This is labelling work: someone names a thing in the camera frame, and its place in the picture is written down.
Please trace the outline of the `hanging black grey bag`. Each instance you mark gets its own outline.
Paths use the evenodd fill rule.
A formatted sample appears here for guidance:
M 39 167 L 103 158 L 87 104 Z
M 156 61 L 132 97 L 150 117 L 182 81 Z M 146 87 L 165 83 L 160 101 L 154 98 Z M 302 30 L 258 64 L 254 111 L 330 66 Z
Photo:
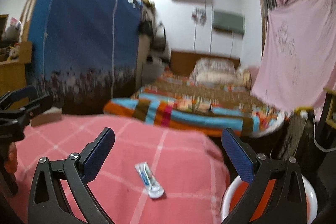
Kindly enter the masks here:
M 159 22 L 151 42 L 151 49 L 157 52 L 164 52 L 167 45 L 166 30 L 163 22 Z

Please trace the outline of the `orange and white trash bin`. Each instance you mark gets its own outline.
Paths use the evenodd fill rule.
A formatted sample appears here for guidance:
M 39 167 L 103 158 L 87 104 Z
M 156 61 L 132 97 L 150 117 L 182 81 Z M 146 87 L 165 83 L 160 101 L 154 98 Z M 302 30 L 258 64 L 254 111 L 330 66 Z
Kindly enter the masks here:
M 317 216 L 318 211 L 318 202 L 316 193 L 311 186 L 310 182 L 302 176 L 303 184 L 305 187 L 306 193 L 306 203 L 307 203 L 307 223 L 312 223 Z M 265 211 L 266 205 L 270 199 L 272 194 L 272 190 L 274 188 L 276 180 L 270 180 L 266 187 L 266 190 L 259 202 L 256 211 L 252 215 L 251 221 L 256 220 L 258 217 L 261 217 Z M 246 189 L 248 188 L 248 183 L 241 180 L 239 176 L 237 176 L 233 182 L 230 184 L 228 189 L 226 190 L 223 200 L 222 207 L 220 210 L 221 221 L 223 221 L 226 216 L 233 210 L 233 208 L 237 205 L 240 198 L 242 198 Z

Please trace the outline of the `white bedside cabinet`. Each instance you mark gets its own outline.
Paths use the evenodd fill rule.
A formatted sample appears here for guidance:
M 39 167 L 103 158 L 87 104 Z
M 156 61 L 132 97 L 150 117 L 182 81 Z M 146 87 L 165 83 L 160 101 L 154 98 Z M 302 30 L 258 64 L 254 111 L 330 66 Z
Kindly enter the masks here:
M 145 63 L 142 66 L 141 80 L 142 85 L 151 84 L 156 81 L 167 68 L 167 63 Z

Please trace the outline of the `blue fabric wardrobe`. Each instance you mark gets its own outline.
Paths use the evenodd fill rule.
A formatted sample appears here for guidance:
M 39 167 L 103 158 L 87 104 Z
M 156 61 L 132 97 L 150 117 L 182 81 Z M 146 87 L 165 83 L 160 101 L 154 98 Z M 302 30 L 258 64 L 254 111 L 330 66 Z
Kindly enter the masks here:
M 28 84 L 65 114 L 100 114 L 135 90 L 141 6 L 136 0 L 36 0 Z

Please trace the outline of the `pink hanging sheet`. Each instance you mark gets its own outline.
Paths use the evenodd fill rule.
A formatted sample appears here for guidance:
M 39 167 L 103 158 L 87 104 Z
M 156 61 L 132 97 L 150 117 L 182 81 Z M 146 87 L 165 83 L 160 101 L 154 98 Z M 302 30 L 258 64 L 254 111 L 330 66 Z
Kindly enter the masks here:
M 320 108 L 335 89 L 335 0 L 291 0 L 268 13 L 251 93 L 277 109 Z

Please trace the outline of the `green wall cloth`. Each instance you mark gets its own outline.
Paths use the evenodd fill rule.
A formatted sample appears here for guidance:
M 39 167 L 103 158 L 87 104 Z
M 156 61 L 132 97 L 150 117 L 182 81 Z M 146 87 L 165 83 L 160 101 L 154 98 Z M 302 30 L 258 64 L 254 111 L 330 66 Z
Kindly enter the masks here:
M 220 31 L 245 34 L 245 18 L 242 14 L 214 10 L 213 28 Z

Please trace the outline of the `wooden bed headboard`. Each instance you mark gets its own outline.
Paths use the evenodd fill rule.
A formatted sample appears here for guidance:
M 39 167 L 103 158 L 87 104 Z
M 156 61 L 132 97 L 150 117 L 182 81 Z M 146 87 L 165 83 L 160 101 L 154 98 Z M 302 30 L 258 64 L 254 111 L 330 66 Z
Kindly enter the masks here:
M 235 58 L 172 50 L 170 54 L 170 70 L 178 76 L 189 76 L 194 70 L 197 61 L 202 58 L 229 60 L 234 64 L 235 68 L 240 66 L 240 60 Z

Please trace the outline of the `floral folded pillow bedding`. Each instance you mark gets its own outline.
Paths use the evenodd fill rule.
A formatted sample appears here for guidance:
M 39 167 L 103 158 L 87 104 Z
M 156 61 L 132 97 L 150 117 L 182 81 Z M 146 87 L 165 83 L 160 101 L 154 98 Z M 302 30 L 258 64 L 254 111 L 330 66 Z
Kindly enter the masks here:
M 244 68 L 235 68 L 227 59 L 199 59 L 189 77 L 198 84 L 233 85 L 251 88 L 251 72 Z

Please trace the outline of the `white toothpaste tube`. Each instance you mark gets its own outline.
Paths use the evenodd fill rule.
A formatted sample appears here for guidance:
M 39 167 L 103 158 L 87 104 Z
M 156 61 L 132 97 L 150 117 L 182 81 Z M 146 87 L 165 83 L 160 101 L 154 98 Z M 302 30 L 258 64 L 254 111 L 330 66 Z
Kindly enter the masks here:
M 151 199 L 159 199 L 165 193 L 163 187 L 157 182 L 147 162 L 136 164 L 135 170 L 137 171 L 141 181 L 144 184 L 147 195 Z

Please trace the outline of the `wooden dresser left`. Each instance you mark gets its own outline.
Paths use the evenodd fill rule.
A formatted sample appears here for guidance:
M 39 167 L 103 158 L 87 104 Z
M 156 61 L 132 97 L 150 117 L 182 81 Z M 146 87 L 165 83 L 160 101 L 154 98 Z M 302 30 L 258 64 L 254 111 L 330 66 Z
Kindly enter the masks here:
M 31 63 L 32 43 L 21 42 L 19 56 L 15 60 L 3 61 L 0 66 L 0 92 L 1 95 L 25 88 L 26 64 Z

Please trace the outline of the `yellow power strip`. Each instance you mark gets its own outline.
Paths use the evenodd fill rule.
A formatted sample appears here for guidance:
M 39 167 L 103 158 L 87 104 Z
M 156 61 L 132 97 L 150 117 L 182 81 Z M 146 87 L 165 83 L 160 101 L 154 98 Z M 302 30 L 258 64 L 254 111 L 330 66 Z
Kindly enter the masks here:
M 314 108 L 311 106 L 299 106 L 294 109 L 294 113 L 297 115 L 301 115 L 301 113 L 309 113 L 314 112 Z

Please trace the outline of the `colourful striped bed quilt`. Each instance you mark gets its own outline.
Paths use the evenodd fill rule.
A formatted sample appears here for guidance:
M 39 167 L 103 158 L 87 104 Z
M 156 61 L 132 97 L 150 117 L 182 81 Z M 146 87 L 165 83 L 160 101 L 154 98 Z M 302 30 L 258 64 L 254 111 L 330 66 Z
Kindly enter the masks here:
M 197 83 L 165 71 L 131 97 L 111 99 L 104 113 L 208 136 L 229 127 L 238 136 L 261 138 L 283 126 L 285 113 L 252 96 L 249 86 Z

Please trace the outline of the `wooden desk shelf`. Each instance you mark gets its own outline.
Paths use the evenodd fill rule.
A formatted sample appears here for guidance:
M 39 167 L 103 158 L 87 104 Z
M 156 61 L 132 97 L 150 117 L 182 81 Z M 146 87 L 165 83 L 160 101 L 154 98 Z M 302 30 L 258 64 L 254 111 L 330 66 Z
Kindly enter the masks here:
M 323 106 L 320 123 L 322 127 L 325 125 L 335 130 L 335 121 L 333 120 L 335 114 L 335 90 L 324 88 L 326 92 L 325 103 Z

